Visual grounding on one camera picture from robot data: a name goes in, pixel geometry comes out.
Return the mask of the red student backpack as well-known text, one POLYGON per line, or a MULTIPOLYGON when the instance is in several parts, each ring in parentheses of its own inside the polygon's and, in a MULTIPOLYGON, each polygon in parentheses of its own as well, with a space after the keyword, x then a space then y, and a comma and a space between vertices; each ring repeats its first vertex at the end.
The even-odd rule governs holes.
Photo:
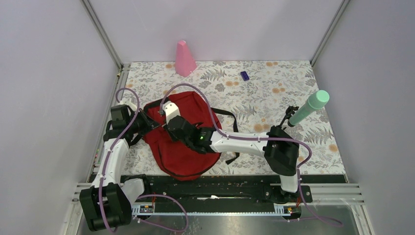
MULTIPOLYGON (((199 127, 213 127, 206 102, 196 92, 182 92, 169 95, 165 101, 175 103, 191 124, 199 127)), ((180 141, 172 141, 163 127, 158 127, 143 137, 152 155, 165 173, 180 181, 195 180, 212 168, 220 159, 220 153, 200 154, 186 147, 180 141)))

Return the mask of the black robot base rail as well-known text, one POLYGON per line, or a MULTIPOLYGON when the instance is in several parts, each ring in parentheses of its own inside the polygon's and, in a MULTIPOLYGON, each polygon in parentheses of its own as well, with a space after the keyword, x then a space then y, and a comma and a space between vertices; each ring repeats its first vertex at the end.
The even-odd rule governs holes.
POLYGON ((181 215, 287 215, 299 198, 281 190, 276 175, 202 176, 194 181, 178 181, 169 176, 122 176, 121 181, 142 178, 144 194, 155 197, 137 199, 132 214, 181 215))

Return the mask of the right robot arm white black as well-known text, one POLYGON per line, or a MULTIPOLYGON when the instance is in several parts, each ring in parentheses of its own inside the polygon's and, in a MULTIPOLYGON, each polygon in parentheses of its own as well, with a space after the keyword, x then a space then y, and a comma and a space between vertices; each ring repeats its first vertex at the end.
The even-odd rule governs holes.
POLYGON ((269 132, 225 132, 214 127, 196 127, 182 116, 166 120, 167 131, 174 140, 199 153, 245 153, 265 158, 271 170, 281 181, 281 197, 288 202, 300 195, 298 187, 297 160, 299 144, 280 127, 272 126, 269 132))

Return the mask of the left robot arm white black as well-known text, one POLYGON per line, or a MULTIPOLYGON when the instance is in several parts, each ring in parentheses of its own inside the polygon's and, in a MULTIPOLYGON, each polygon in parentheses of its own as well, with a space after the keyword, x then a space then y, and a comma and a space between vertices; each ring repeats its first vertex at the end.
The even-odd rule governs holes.
POLYGON ((142 109, 134 104, 111 108, 104 140, 102 163, 91 186, 80 191, 79 200, 90 231, 116 231, 132 220, 132 203, 136 198, 146 201, 152 189, 142 178, 134 179, 121 188, 121 168, 129 148, 147 133, 159 127, 142 109))

